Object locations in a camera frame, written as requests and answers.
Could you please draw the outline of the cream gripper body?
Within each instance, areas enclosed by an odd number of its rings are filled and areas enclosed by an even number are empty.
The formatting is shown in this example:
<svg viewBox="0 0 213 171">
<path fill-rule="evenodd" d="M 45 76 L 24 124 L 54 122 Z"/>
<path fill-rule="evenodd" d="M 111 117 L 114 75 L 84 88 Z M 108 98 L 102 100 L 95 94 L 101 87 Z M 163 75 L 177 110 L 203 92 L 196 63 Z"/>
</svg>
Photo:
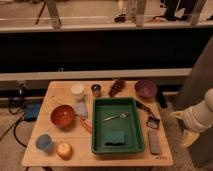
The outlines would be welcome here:
<svg viewBox="0 0 213 171">
<path fill-rule="evenodd" d="M 170 113 L 171 117 L 177 118 L 179 120 L 183 119 L 184 112 L 183 111 L 174 111 Z M 185 129 L 182 135 L 181 146 L 184 148 L 190 147 L 197 139 L 199 138 L 199 133 L 191 131 L 189 129 Z"/>
</svg>

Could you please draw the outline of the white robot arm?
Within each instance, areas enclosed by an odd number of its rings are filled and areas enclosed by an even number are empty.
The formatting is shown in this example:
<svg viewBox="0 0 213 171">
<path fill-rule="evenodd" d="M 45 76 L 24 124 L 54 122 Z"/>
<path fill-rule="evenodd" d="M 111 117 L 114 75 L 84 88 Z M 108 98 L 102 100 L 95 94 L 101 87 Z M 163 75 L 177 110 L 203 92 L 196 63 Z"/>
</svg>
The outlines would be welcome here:
<svg viewBox="0 0 213 171">
<path fill-rule="evenodd" d="M 213 88 L 205 93 L 204 99 L 197 105 L 182 111 L 173 111 L 170 116 L 183 121 L 185 129 L 181 146 L 190 147 L 201 133 L 213 127 Z"/>
</svg>

